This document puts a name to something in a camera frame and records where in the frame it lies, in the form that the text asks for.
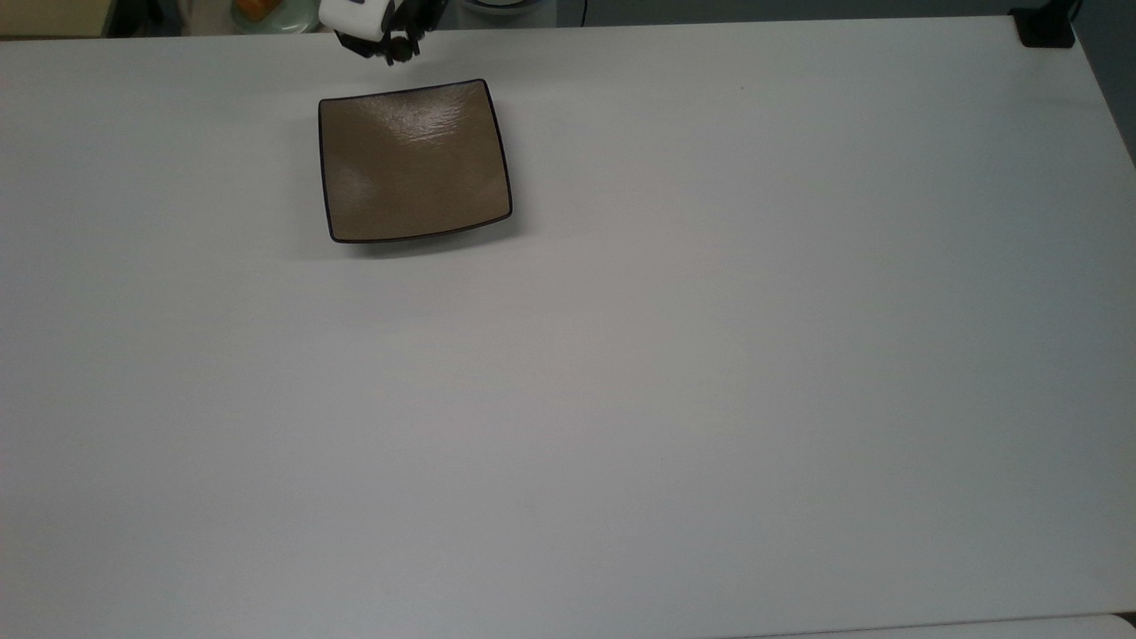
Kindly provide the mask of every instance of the white robot part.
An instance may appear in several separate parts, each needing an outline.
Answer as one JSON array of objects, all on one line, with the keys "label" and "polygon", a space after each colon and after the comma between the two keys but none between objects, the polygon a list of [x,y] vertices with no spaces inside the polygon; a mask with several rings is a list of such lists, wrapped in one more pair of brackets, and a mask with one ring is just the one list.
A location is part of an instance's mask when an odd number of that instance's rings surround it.
[{"label": "white robot part", "polygon": [[383,19],[406,0],[320,0],[319,22],[340,33],[377,42],[383,39]]}]

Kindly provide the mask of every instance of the ceramic plate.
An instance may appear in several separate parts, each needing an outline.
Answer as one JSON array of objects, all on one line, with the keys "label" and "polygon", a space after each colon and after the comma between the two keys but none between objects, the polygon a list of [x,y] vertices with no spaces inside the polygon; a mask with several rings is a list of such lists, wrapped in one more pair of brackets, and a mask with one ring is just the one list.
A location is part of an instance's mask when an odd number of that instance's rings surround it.
[{"label": "ceramic plate", "polygon": [[484,80],[321,100],[319,148],[336,242],[452,233],[512,213]]}]

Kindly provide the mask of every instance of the table surface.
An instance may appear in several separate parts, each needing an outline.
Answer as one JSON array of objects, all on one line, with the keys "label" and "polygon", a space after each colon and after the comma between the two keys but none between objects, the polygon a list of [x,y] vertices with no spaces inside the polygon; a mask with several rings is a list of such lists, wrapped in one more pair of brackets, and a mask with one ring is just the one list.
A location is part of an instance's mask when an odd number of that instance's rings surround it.
[{"label": "table surface", "polygon": [[[1079,47],[986,17],[423,49],[0,43],[6,636],[1136,608],[1136,172]],[[513,217],[333,243],[318,100],[471,77]]]}]

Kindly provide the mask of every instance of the black bracket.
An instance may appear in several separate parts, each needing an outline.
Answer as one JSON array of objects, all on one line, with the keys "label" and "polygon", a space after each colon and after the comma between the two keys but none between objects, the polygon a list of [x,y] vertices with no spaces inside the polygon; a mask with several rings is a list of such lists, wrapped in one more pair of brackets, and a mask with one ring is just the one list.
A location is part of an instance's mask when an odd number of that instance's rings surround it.
[{"label": "black bracket", "polygon": [[1077,0],[1050,0],[1039,9],[1010,9],[1018,27],[1018,38],[1026,47],[1070,49],[1077,38],[1072,34],[1069,11]]}]

